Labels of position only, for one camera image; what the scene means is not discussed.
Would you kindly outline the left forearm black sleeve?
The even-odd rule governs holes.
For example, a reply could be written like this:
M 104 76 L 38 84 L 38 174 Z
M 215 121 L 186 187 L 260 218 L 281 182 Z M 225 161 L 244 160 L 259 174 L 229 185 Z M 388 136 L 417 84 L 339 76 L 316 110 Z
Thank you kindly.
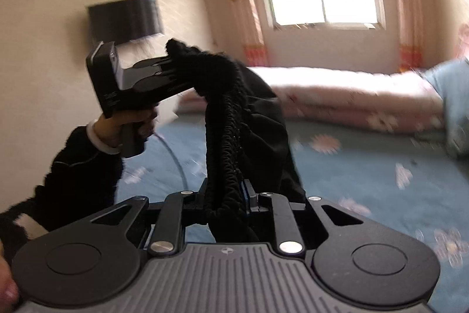
M 1 255 L 11 262 L 28 241 L 113 206 L 122 174 L 118 148 L 102 143 L 90 125 L 74 129 L 43 184 L 1 212 Z

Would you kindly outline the person's left hand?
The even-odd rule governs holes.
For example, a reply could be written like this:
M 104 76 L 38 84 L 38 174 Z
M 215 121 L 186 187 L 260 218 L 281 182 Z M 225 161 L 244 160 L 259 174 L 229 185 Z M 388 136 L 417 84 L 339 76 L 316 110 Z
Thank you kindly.
M 136 124 L 143 141 L 153 135 L 157 109 L 124 111 L 105 118 L 102 114 L 88 124 L 87 133 L 90 141 L 105 153 L 114 153 L 123 145 L 123 127 Z

